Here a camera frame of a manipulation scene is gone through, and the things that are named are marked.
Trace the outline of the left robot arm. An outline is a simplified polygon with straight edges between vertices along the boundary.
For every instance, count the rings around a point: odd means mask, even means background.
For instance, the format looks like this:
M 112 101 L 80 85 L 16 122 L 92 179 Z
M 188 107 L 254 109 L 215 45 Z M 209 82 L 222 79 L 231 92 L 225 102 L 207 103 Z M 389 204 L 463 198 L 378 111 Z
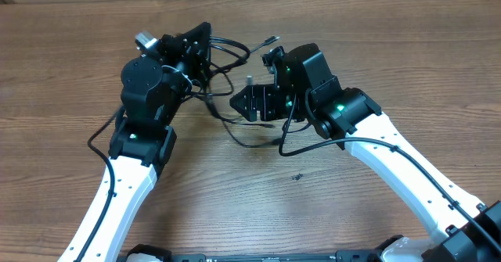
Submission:
M 179 35 L 136 35 L 140 54 L 121 71 L 121 106 L 97 193 L 61 261 L 115 261 L 140 206 L 171 157 L 171 122 L 192 87 L 205 86 L 211 25 Z

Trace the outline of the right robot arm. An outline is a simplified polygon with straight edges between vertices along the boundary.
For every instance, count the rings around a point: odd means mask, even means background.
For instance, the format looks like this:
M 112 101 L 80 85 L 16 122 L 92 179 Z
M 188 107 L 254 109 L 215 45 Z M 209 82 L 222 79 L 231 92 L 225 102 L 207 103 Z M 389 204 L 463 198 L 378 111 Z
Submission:
M 339 250 L 335 261 L 497 261 L 500 205 L 486 206 L 442 174 L 358 88 L 342 88 L 314 44 L 262 57 L 271 84 L 252 84 L 229 103 L 248 121 L 307 121 L 322 144 L 371 168 L 415 214 L 427 238 L 396 235 L 371 250 Z

